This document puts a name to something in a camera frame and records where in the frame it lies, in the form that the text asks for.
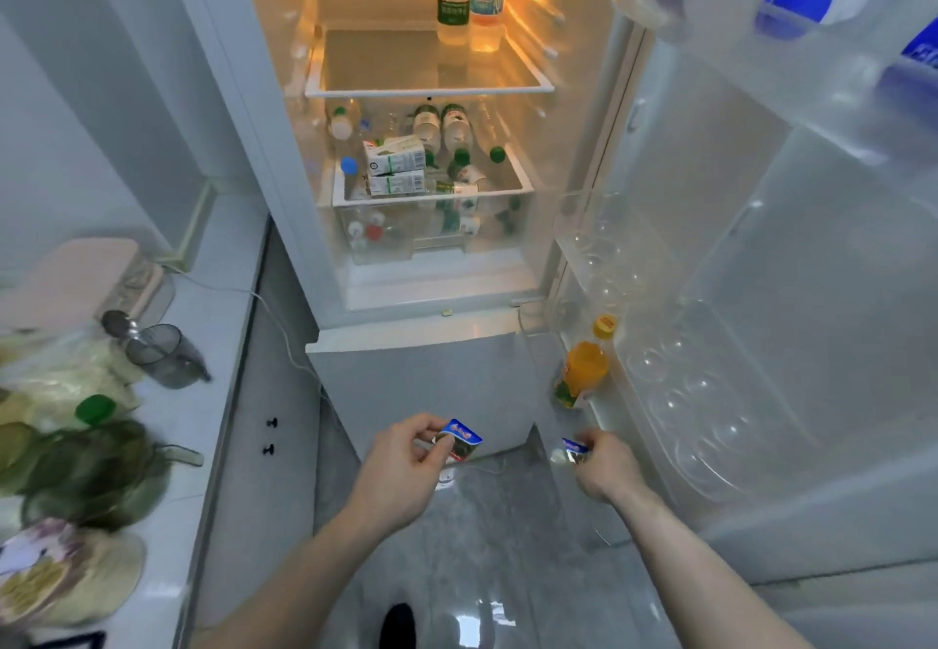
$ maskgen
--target blue bottle cap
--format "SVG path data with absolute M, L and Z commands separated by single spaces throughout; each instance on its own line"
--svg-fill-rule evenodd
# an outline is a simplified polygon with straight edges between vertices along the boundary
M 834 0 L 763 0 L 763 2 L 820 24 Z M 802 26 L 765 12 L 759 12 L 756 16 L 756 28 L 766 36 L 784 41 L 800 39 L 807 33 Z
M 358 163 L 354 157 L 343 157 L 339 167 L 346 175 L 358 175 Z

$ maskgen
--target electric cord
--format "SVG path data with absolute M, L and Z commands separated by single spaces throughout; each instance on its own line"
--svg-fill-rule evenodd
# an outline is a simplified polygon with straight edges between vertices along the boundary
M 202 281 L 197 281 L 196 279 L 192 278 L 192 276 L 190 276 L 186 272 L 179 271 L 179 269 L 177 269 L 175 266 L 171 266 L 168 263 L 164 263 L 160 265 L 164 269 L 169 269 L 174 274 L 179 274 L 183 278 L 188 278 L 196 286 L 207 288 L 208 290 L 217 290 L 222 293 L 247 293 L 249 296 L 253 296 L 254 298 L 256 298 L 258 301 L 261 302 L 261 305 L 264 307 L 264 310 L 267 311 L 267 315 L 270 316 L 270 320 L 274 322 L 274 325 L 277 326 L 277 329 L 280 331 L 280 334 L 283 336 L 283 342 L 287 348 L 287 357 L 290 358 L 290 365 L 296 368 L 297 370 L 302 370 L 303 372 L 310 374 L 316 382 L 320 382 L 319 376 L 316 374 L 315 370 L 305 365 L 300 365 L 296 360 L 294 360 L 293 350 L 290 347 L 290 335 L 287 335 L 286 328 L 282 325 L 282 323 L 280 323 L 280 321 L 277 319 L 277 316 L 274 315 L 274 312 L 270 309 L 270 306 L 267 304 L 267 301 L 265 301 L 264 298 L 261 297 L 259 294 L 255 293 L 252 290 L 247 290 L 246 288 L 227 288 L 227 287 L 209 286 L 207 283 L 203 283 Z

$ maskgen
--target tiled floor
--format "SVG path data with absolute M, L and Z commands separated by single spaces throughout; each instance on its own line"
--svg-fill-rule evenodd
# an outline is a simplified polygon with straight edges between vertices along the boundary
M 342 594 L 322 649 L 376 647 L 408 602 L 432 649 L 672 649 L 677 641 L 632 546 L 576 548 L 540 442 L 456 467 L 429 509 L 386 540 Z M 323 407 L 316 525 L 339 512 L 358 459 Z

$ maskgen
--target kitchen counter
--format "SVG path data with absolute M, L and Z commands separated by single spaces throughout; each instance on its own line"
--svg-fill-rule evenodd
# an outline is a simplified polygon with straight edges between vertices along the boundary
M 190 275 L 217 288 L 253 290 L 264 252 L 267 212 L 262 201 L 219 196 L 205 227 Z M 171 649 L 184 612 L 189 611 L 194 560 L 198 556 L 214 488 L 213 470 L 252 311 L 252 296 L 210 290 L 173 275 L 175 297 L 163 317 L 205 357 L 212 382 L 168 390 L 145 379 L 134 389 L 143 400 L 134 416 L 165 442 L 205 455 L 205 465 L 174 464 L 166 496 L 154 512 L 129 529 L 147 543 L 147 563 L 133 595 L 112 617 L 81 629 L 41 630 L 45 642 L 103 629 L 105 649 Z

